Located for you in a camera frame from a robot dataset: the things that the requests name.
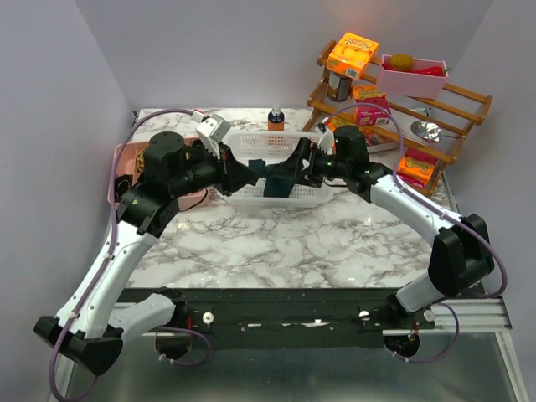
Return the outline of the dark green tie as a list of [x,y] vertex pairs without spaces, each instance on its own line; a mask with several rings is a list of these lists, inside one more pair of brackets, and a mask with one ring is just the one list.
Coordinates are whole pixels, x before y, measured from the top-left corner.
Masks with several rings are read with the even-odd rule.
[[263,190],[264,198],[288,198],[294,187],[294,183],[288,178],[280,178],[274,175],[275,164],[267,164],[263,159],[248,161],[249,169],[255,171],[265,179]]

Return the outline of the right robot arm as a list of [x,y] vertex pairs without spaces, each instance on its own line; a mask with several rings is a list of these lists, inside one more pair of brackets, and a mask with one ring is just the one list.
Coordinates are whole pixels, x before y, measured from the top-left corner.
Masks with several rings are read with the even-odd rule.
[[422,307],[459,296],[493,271],[487,225],[480,216],[442,208],[407,188],[382,163],[371,162],[357,127],[317,129],[319,141],[301,138],[292,154],[273,168],[273,176],[315,188],[328,178],[340,179],[351,193],[387,210],[431,246],[426,273],[390,298],[385,317],[391,326],[406,327]]

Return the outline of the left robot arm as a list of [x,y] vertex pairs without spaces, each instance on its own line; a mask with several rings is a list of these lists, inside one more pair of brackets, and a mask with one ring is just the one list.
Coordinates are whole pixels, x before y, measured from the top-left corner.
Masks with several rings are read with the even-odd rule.
[[217,148],[211,152],[200,140],[188,145],[170,131],[151,138],[142,174],[112,207],[111,231],[86,277],[55,315],[35,324],[35,333],[56,353],[101,376],[133,338],[157,327],[175,331],[185,323],[186,299],[178,291],[156,290],[123,313],[113,309],[142,257],[179,213],[179,198],[209,187],[230,196],[256,184],[257,173],[238,162],[227,145]]

